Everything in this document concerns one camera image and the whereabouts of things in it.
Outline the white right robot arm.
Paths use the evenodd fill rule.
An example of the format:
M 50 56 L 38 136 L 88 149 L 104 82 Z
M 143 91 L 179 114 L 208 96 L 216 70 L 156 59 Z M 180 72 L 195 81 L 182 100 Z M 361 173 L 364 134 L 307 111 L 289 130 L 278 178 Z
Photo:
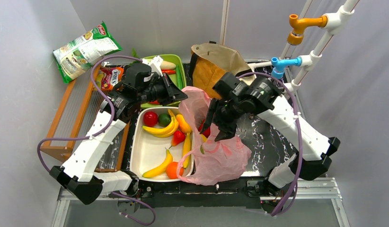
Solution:
M 328 138 L 308 124 L 268 78 L 258 77 L 247 85 L 227 72 L 213 90 L 221 99 L 212 99 L 203 127 L 212 123 L 218 127 L 215 141 L 233 138 L 238 118 L 254 114 L 275 127 L 297 149 L 293 157 L 270 171 L 266 186 L 281 189 L 298 178 L 311 181 L 328 171 L 330 156 L 338 150 L 340 140 Z

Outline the red tomato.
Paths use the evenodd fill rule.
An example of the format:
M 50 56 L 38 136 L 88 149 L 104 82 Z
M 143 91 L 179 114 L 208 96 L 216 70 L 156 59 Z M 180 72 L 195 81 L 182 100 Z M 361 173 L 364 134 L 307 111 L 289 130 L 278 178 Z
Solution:
M 205 120 L 203 120 L 201 122 L 200 126 L 198 127 L 198 131 L 200 132 L 200 134 L 202 134 L 203 136 L 208 138 L 211 134 L 211 130 L 210 130 L 210 127 L 204 129 L 204 122 L 205 122 Z

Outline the pink plastic grocery bag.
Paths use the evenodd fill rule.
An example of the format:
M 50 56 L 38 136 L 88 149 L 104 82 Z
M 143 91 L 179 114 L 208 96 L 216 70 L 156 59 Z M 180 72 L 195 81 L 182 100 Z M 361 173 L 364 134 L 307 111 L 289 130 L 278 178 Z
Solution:
M 179 160 L 182 167 L 184 160 L 191 157 L 195 164 L 195 173 L 179 176 L 186 183 L 197 185 L 215 185 L 218 182 L 239 178 L 246 170 L 251 150 L 243 144 L 239 136 L 216 142 L 219 129 L 210 126 L 211 134 L 203 140 L 198 125 L 205 119 L 211 99 L 206 92 L 187 86 L 182 90 L 188 98 L 181 101 L 178 110 L 192 129 L 192 148 Z

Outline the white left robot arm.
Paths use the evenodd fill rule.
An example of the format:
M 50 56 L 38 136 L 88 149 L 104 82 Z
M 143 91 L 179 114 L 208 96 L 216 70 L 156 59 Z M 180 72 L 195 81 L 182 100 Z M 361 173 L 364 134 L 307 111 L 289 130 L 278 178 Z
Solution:
M 136 192 L 138 177 L 130 171 L 97 173 L 101 157 L 141 104 L 158 101 L 168 105 L 187 98 L 166 73 L 152 71 L 143 63 L 133 64 L 106 95 L 86 138 L 61 166 L 51 168 L 50 176 L 85 205 L 102 194 Z

